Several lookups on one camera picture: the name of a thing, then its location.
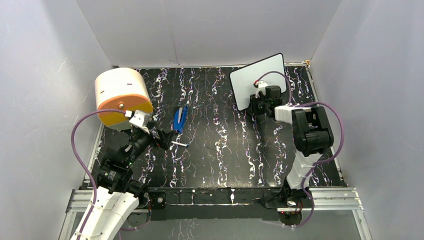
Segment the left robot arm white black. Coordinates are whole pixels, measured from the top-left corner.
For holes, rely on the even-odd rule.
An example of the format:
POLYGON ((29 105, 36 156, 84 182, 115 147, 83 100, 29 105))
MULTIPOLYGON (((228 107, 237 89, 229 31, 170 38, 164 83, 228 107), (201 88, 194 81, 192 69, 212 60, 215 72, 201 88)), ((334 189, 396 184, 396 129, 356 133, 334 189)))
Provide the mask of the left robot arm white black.
POLYGON ((163 191, 149 187, 132 178, 132 165, 149 147, 169 149, 177 131, 156 129, 156 135, 140 128, 125 131, 128 142, 118 150, 108 149, 94 178, 93 194, 73 240, 111 240, 125 220, 136 209, 162 210, 166 204, 163 191))

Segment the white whiteboard marker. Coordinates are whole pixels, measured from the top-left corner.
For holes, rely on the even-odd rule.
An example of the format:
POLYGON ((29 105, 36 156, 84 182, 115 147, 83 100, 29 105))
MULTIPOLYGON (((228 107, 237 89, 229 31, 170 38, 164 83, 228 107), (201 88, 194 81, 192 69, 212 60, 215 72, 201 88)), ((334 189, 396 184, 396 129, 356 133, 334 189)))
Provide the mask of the white whiteboard marker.
POLYGON ((184 148, 187 148, 187 147, 189 146, 189 144, 186 144, 186 143, 180 143, 180 142, 176 142, 176 141, 171 141, 171 143, 172 143, 173 145, 181 146, 181 147, 184 147, 184 148))

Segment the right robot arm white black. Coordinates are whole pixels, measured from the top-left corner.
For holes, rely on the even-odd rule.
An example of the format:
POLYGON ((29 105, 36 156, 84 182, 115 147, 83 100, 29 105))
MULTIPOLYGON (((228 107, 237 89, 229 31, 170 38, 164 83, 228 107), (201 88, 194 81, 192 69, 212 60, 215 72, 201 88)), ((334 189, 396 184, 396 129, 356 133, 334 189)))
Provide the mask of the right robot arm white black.
POLYGON ((292 127, 295 159, 279 195, 286 206, 295 207, 306 197, 305 191, 316 162, 334 143, 326 110, 322 106, 300 107, 284 103, 278 85, 260 81, 254 87, 256 92, 249 100, 250 112, 292 127))

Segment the small black-framed whiteboard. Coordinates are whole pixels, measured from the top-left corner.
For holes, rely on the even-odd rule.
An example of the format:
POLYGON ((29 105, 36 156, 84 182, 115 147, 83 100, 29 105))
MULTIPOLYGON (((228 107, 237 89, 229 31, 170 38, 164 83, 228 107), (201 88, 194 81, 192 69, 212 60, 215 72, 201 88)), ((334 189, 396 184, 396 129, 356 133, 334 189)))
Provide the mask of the small black-framed whiteboard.
POLYGON ((279 86, 282 93, 289 93, 289 84, 286 79, 284 55, 276 53, 229 74, 236 108, 246 110, 250 105, 250 96, 255 95, 257 88, 254 83, 263 81, 269 86, 279 86))

